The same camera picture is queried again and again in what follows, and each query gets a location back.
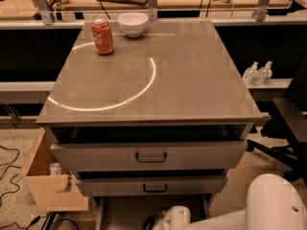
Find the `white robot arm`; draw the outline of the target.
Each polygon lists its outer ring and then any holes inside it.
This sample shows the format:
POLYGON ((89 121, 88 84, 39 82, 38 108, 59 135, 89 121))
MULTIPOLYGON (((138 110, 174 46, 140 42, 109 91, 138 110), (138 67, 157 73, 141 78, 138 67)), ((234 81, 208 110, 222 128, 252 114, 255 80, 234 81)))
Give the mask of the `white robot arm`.
POLYGON ((153 230, 307 230, 307 211, 289 181, 265 173, 250 183, 243 210, 192 222, 187 207, 174 206, 153 230))

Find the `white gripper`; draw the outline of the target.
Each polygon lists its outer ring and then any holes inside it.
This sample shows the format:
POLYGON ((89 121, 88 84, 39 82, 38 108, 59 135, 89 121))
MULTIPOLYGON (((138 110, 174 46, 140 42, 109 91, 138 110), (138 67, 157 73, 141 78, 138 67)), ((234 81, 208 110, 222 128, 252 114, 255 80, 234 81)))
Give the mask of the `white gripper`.
POLYGON ((183 230, 191 221, 190 210, 185 206, 174 206, 162 211, 152 230, 183 230))

